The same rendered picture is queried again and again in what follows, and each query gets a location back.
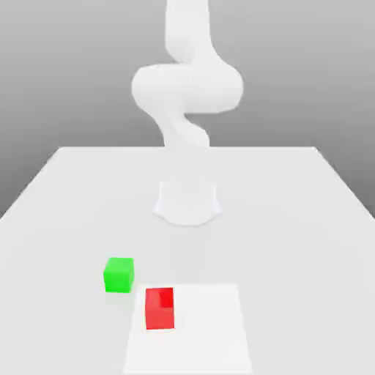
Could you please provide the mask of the small green cube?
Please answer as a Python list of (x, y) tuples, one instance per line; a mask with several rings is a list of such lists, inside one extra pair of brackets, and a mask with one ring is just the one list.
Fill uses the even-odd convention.
[(110, 293), (130, 293), (135, 277), (133, 258), (111, 257), (103, 271), (105, 291)]

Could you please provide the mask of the small red cube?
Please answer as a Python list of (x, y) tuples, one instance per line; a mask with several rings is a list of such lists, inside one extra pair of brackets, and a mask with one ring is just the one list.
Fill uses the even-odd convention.
[(147, 288), (145, 321), (148, 330), (174, 329), (174, 289)]

